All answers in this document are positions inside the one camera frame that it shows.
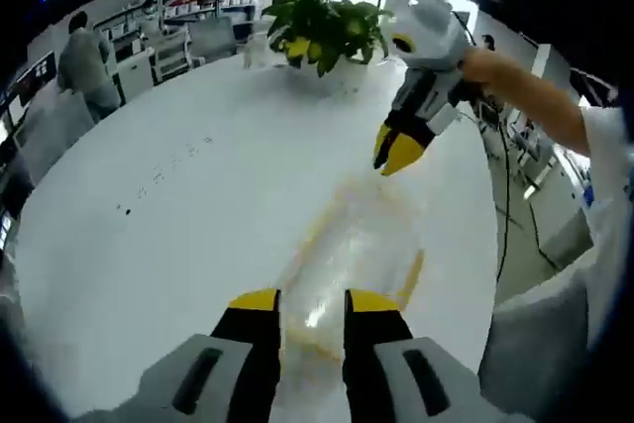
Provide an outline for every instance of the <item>floor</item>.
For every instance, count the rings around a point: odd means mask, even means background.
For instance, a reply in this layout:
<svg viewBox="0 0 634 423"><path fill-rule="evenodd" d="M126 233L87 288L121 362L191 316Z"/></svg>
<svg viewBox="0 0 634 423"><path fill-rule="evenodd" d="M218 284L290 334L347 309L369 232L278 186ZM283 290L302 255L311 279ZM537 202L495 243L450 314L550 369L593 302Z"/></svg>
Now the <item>floor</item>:
<svg viewBox="0 0 634 423"><path fill-rule="evenodd" d="M491 158L488 164L493 182L493 198L497 209L498 256L501 260L505 230L506 168L503 159ZM528 201L524 200L524 192L525 187L511 178L508 245L495 294L496 305L549 279L556 273L556 270L540 255L537 249L535 226Z"/></svg>

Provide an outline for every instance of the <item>transparent plastic bag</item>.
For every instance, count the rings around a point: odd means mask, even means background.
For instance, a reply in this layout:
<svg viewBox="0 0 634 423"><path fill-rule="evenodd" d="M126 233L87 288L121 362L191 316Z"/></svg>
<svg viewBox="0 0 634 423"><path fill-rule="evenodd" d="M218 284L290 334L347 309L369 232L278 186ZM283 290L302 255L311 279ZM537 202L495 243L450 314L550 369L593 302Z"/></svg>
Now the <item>transparent plastic bag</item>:
<svg viewBox="0 0 634 423"><path fill-rule="evenodd" d="M273 62L273 55L268 47L266 32L249 35L244 52L244 67L264 68Z"/></svg>
<svg viewBox="0 0 634 423"><path fill-rule="evenodd" d="M278 284L276 406L314 408L341 388L346 289L389 295L404 309L423 261L414 210L394 183L375 174L337 192Z"/></svg>

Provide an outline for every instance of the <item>black cable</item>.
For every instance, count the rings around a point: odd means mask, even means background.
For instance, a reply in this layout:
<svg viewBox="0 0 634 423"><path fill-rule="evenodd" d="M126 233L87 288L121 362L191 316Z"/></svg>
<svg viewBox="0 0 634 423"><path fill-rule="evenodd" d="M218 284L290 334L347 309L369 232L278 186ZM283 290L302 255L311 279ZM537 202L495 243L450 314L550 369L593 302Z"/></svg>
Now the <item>black cable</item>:
<svg viewBox="0 0 634 423"><path fill-rule="evenodd" d="M463 29L465 29L465 32L469 36L472 44L474 44L474 47L476 47L476 39L474 39L474 35L469 30L469 27L467 27L467 24L465 24L463 19L460 18L460 15L458 15L456 11L452 10L452 14L454 14L454 17L456 17L460 25L463 27ZM492 105L490 105L486 101L486 99L482 98L481 101L484 101L484 103L486 103L493 111L496 111L496 109ZM504 263L506 262L506 252L508 249L508 222L510 219L510 202L511 202L510 200L511 198L511 194L510 194L511 169L508 163L508 146L506 145L506 139L504 139L504 131L502 128L502 123L498 122L497 130L499 132L499 137L502 140L502 145L504 146L504 156L506 158L506 210L505 210L505 217L504 217L504 244L502 246L502 259L500 260L500 263L499 263L499 268L497 270L497 279L496 279L497 281L499 281L500 277L502 276L502 270L504 269Z"/></svg>
<svg viewBox="0 0 634 423"><path fill-rule="evenodd" d="M471 39L472 44L474 44L474 47L477 47L476 39L474 39L474 36L469 30L469 27L467 27L467 24L465 23L465 21L460 18L460 15L458 15L458 13L455 10L452 10L452 14L454 14L454 17L458 19L458 22L460 23L460 25L462 25L463 29L465 29L465 32L467 32L467 35L469 35L469 38Z"/></svg>
<svg viewBox="0 0 634 423"><path fill-rule="evenodd" d="M508 146L506 145L506 139L504 139L504 131L502 127L502 123L499 123L497 128L499 130L499 137L502 139L502 145L504 146L504 155L506 156L506 210L505 210L505 222L506 225L504 227L504 245L502 247L502 259L499 262L499 269L497 270L497 281L499 281L502 276L502 270L504 269L504 262L506 261L506 250L508 247L508 221L510 218L510 203L511 203L511 169L508 163Z"/></svg>
<svg viewBox="0 0 634 423"><path fill-rule="evenodd" d="M474 123L474 124L477 126L477 128L478 128L478 130L479 130L479 124L478 124L478 123L476 122L476 120L475 120L474 118L472 118L469 114L465 114L465 113L463 113L462 111L459 111L459 112L458 112L458 114L460 114L461 116L464 116L464 117L466 117L467 119L469 119L472 123Z"/></svg>

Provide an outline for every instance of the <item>white shelf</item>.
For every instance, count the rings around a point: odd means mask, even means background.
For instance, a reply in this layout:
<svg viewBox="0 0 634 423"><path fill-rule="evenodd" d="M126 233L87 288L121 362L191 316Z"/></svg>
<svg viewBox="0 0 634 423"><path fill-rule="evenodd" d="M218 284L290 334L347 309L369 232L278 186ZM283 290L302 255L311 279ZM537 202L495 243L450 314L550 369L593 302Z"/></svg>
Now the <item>white shelf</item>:
<svg viewBox="0 0 634 423"><path fill-rule="evenodd" d="M165 17L165 20L175 20L175 19L181 19L183 17L190 17L192 15L198 15L198 14L205 14L207 12L213 12L214 9L213 7L209 7L207 9L200 9L197 10L196 12L187 12L186 14L179 14L179 15L172 15L171 17Z"/></svg>
<svg viewBox="0 0 634 423"><path fill-rule="evenodd" d="M118 12L116 14L112 14L110 17L107 17L104 20L100 20L99 22L95 22L95 24L93 25L93 28L94 29L107 28L107 27L104 27L106 24L109 24L110 22L116 20L119 17L125 17L126 15L129 15L129 14L135 12L136 10L140 10L142 8L143 8L142 4L135 5L133 7L128 7L127 9L124 9L121 12Z"/></svg>
<svg viewBox="0 0 634 423"><path fill-rule="evenodd" d="M220 10L227 10L227 9L241 9L243 7L256 7L257 4L236 4L236 5L227 5L225 7L220 7Z"/></svg>
<svg viewBox="0 0 634 423"><path fill-rule="evenodd" d="M130 32L126 32L125 34L122 34L122 35L120 35L118 37L114 37L113 36L112 40L110 42L112 42L114 44L115 42L119 42L120 40L123 40L123 39L125 39L127 37L130 37L131 35L134 35L134 34L139 35L139 29L131 30Z"/></svg>

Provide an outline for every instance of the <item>desk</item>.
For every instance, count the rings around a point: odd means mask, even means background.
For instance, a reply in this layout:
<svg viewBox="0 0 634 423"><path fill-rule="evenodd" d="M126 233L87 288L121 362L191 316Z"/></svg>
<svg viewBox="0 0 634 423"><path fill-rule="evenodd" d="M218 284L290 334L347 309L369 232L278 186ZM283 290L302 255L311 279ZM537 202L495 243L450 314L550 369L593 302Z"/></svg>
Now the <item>desk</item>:
<svg viewBox="0 0 634 423"><path fill-rule="evenodd" d="M44 378L77 415L132 396L144 369L208 334L240 293L277 282L374 139L404 67L318 98L236 55L148 91L100 122L27 201L16 269ZM497 220L477 127L454 123L394 177L424 212L424 269L405 313L477 370L497 270Z"/></svg>
<svg viewBox="0 0 634 423"><path fill-rule="evenodd" d="M150 64L150 58L153 54L154 50L148 48L115 63L111 74L119 76L118 83L121 86L119 94L123 95L125 104L154 87Z"/></svg>
<svg viewBox="0 0 634 423"><path fill-rule="evenodd" d="M583 185L563 149L555 146L555 160L540 189L530 197L539 250L558 269L572 264L592 247Z"/></svg>

